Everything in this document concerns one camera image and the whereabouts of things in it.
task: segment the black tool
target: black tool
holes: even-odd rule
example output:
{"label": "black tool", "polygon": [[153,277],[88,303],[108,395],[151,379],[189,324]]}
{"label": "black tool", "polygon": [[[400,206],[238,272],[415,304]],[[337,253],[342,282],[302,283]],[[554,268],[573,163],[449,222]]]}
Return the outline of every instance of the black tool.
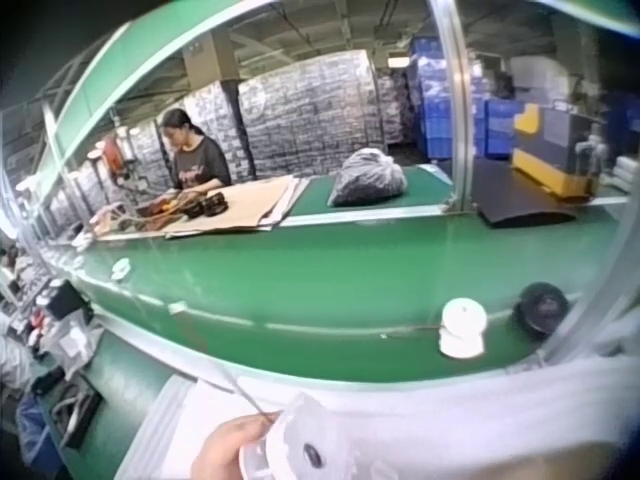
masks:
{"label": "black tool", "polygon": [[70,313],[82,309],[85,320],[93,318],[89,303],[73,284],[66,279],[54,279],[40,296],[41,304],[55,320],[62,320]]}
{"label": "black tool", "polygon": [[79,377],[66,385],[51,409],[51,418],[62,435],[62,447],[77,450],[82,445],[101,401],[100,394]]}
{"label": "black tool", "polygon": [[64,370],[62,367],[56,367],[33,381],[31,393],[42,397],[49,393],[63,378]]}
{"label": "black tool", "polygon": [[202,208],[201,202],[196,202],[188,207],[183,207],[181,212],[184,213],[190,220],[194,218],[198,218],[204,213],[204,209]]}
{"label": "black tool", "polygon": [[558,328],[569,313],[569,300],[555,285],[532,283],[520,293],[514,308],[518,323],[529,334],[544,339]]}
{"label": "black tool", "polygon": [[204,207],[204,214],[207,217],[220,215],[229,209],[227,200],[224,198],[222,192],[218,192],[202,200],[202,206]]}

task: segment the white plastic bag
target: white plastic bag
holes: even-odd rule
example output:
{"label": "white plastic bag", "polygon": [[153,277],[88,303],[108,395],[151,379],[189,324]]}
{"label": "white plastic bag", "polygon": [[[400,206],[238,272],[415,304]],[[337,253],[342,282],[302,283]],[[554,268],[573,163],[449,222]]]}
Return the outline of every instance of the white plastic bag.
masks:
{"label": "white plastic bag", "polygon": [[406,190],[407,179],[393,158],[377,148],[363,148],[342,165],[328,204],[330,207],[370,205],[402,195]]}
{"label": "white plastic bag", "polygon": [[88,364],[98,348],[104,329],[87,327],[82,310],[76,310],[60,322],[53,322],[40,341],[40,349],[50,353],[64,369],[65,380]]}

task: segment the white bag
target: white bag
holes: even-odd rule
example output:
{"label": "white bag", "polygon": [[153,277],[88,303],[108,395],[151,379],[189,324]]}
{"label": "white bag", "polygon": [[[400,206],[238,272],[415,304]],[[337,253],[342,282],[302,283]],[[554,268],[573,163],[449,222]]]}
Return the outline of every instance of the white bag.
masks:
{"label": "white bag", "polygon": [[351,155],[336,175],[329,196],[330,207],[370,205],[407,190],[407,179],[393,158],[377,148],[363,148]]}

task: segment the hand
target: hand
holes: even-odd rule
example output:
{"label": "hand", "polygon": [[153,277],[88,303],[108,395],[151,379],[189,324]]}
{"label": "hand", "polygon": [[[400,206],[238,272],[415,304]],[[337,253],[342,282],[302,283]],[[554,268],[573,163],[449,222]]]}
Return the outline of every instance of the hand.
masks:
{"label": "hand", "polygon": [[239,417],[216,428],[191,465],[191,480],[242,480],[240,448],[260,440],[278,414]]}

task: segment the finger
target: finger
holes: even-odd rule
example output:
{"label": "finger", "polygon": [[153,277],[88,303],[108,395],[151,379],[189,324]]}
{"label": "finger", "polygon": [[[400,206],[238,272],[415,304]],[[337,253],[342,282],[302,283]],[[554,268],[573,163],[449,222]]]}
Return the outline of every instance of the finger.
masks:
{"label": "finger", "polygon": [[252,443],[263,437],[271,428],[273,421],[270,417],[255,415],[229,426],[229,443],[238,449],[247,443]]}

